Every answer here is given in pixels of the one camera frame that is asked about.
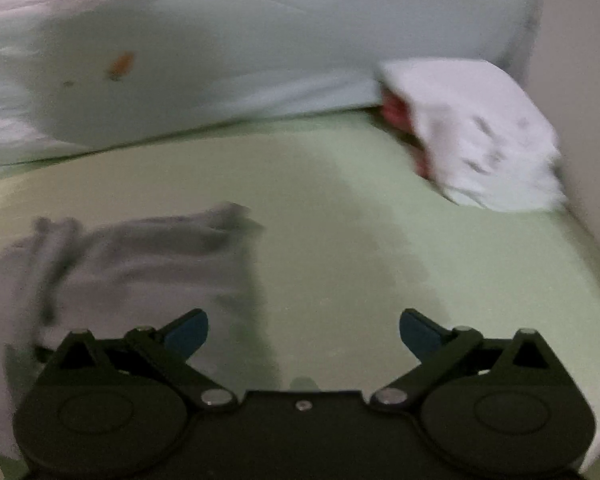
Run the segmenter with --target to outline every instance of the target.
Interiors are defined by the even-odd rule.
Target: orange stain
[[[125,76],[131,72],[134,67],[134,60],[136,54],[133,52],[125,52],[120,55],[107,70],[107,75],[113,81],[119,81],[122,76]]]

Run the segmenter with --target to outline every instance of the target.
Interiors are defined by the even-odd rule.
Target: gray cloth
[[[190,364],[230,388],[240,389],[240,373],[258,382],[249,366],[263,359],[244,211],[226,204],[88,234],[75,219],[39,219],[32,236],[7,248],[0,257],[0,454],[19,457],[11,419],[40,369],[34,346],[56,348],[72,328],[118,338],[203,308],[210,335]]]

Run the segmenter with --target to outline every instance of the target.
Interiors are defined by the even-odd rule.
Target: white cloth
[[[384,82],[411,108],[433,180],[460,205],[552,210],[565,200],[549,121],[503,70],[484,60],[385,63]]]

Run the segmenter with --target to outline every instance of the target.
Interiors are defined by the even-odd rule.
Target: mattress
[[[397,331],[407,307],[491,337],[531,326],[596,414],[589,465],[600,453],[600,250],[565,214],[454,205],[410,163],[366,112],[172,137],[0,180],[0,250],[39,215],[96,226],[243,204],[262,227],[258,326],[277,387],[369,394],[410,370]]]

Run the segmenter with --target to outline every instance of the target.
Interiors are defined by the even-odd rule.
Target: towel
[[[30,237],[8,247],[0,257],[0,454],[20,457],[11,421],[40,370],[35,347],[55,349],[71,329],[119,338],[202,308],[210,333],[189,364],[227,387],[252,372],[243,334],[253,340],[257,327],[244,212],[224,204],[91,233],[75,219],[39,219]]]
[[[503,212],[561,208],[556,132],[506,72],[484,60],[427,58],[381,71],[409,105],[430,177],[446,197]]]

